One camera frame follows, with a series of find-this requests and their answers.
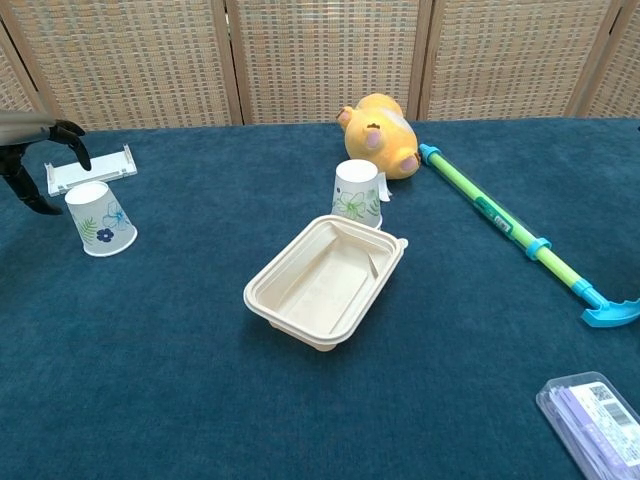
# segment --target stuffed animal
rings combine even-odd
[[[391,97],[373,93],[337,116],[352,159],[369,160],[389,179],[407,178],[420,166],[418,140]]]

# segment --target white plastic object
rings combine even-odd
[[[320,351],[347,340],[408,242],[337,215],[313,220],[244,289],[247,307]]]
[[[78,162],[54,167],[45,163],[49,195],[55,197],[66,193],[81,183],[100,180],[108,182],[138,173],[129,145],[124,145],[122,152],[111,153],[91,159],[91,171],[87,172]]]

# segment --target woven screen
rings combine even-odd
[[[609,7],[602,0],[442,1],[421,119],[563,115]]]
[[[640,117],[640,7],[607,64],[588,115]]]
[[[406,111],[418,0],[227,5],[245,122],[335,121],[373,92]]]
[[[66,118],[90,129],[231,123],[210,0],[3,1]]]
[[[29,99],[25,86],[20,83],[8,52],[0,46],[0,109],[1,110],[37,110]]]

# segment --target paper cup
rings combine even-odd
[[[331,213],[380,228],[378,167],[368,160],[347,160],[336,167]]]
[[[64,197],[78,229],[84,251],[94,257],[115,255],[138,236],[109,186],[87,182],[73,187]]]

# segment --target purple item in package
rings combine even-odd
[[[640,418],[596,372],[550,380],[538,406],[589,480],[640,480]]]

